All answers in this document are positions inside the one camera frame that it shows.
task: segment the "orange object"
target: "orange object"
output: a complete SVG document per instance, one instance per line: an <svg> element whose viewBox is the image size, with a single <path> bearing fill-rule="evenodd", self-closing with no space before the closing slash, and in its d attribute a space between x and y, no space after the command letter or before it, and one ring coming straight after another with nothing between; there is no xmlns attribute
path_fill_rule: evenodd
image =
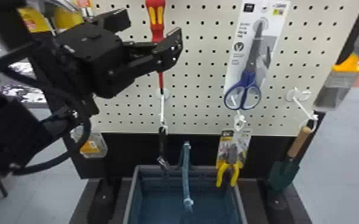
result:
<svg viewBox="0 0 359 224"><path fill-rule="evenodd" d="M151 41L160 43L164 39L164 9L165 0L145 0L145 5L150 18ZM163 73L159 72L160 93L163 95Z"/></svg>

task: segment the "pegboard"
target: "pegboard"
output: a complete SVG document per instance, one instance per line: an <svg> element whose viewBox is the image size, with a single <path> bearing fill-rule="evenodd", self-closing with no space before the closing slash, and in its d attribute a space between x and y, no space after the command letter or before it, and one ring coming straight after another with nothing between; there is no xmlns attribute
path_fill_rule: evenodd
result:
<svg viewBox="0 0 359 224"><path fill-rule="evenodd" d="M176 66L165 72L170 91L166 102L169 133L219 134L233 127L235 111L223 103L228 57L237 24L240 0L166 1L165 33L181 27L184 50ZM124 41L150 41L144 1L93 0L96 14L126 8L132 26L119 32ZM311 110L332 65L359 13L359 0L292 1L274 51L262 101L248 111L246 127L254 135L296 136L305 114L285 100L297 87L312 95L303 105ZM92 124L102 132L156 133L160 101L155 96L157 73L138 78L113 99L96 98L100 114Z"/></svg>

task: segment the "gray floor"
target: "gray floor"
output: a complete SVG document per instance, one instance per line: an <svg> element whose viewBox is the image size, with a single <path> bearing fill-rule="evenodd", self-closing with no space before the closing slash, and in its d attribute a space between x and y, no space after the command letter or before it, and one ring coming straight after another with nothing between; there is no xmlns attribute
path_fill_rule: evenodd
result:
<svg viewBox="0 0 359 224"><path fill-rule="evenodd" d="M45 110L34 110L40 117ZM64 151L62 142L32 163ZM46 172L4 180L10 195L0 200L0 224L68 223L86 181L67 161ZM359 88L328 113L294 184L314 224L359 223Z"/></svg>

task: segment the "packaging card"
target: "packaging card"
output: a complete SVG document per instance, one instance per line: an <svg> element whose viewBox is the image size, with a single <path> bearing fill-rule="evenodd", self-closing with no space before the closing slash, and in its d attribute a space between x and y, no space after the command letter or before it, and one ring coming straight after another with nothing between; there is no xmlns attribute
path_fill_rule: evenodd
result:
<svg viewBox="0 0 359 224"><path fill-rule="evenodd" d="M259 50L260 57L256 65L256 81L259 86L261 85L268 70L262 61L267 58L267 49L270 50L270 54L274 51L290 5L290 1L284 0L242 0L227 75L225 76L224 93L240 80L249 57L256 29L262 21L263 40Z"/></svg>
<svg viewBox="0 0 359 224"><path fill-rule="evenodd" d="M247 149L249 148L251 138L251 129L244 129L239 132L235 132L233 129L224 129L221 132L220 142L218 145L216 168L219 168L220 162L225 161L228 155L228 150L234 144L237 147L238 160L241 161L243 166L246 162Z"/></svg>

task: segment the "blue basket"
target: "blue basket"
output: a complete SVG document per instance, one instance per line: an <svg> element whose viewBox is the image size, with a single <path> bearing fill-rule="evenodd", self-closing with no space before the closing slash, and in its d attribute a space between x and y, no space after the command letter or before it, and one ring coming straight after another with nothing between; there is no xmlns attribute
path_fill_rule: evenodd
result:
<svg viewBox="0 0 359 224"><path fill-rule="evenodd" d="M217 188L214 167L193 167L189 183L194 201L191 223L247 224L238 187L223 181ZM180 170L165 175L159 166L137 166L123 223L182 224L183 200Z"/></svg>

